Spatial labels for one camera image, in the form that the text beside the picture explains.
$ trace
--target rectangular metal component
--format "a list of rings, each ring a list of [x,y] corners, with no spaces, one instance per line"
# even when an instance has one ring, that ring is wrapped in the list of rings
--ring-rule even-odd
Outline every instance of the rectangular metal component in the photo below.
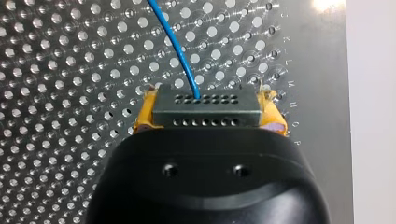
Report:
[[[201,99],[195,100],[191,91],[161,85],[152,111],[154,124],[165,127],[259,125],[262,112],[252,86],[201,91],[201,94]]]

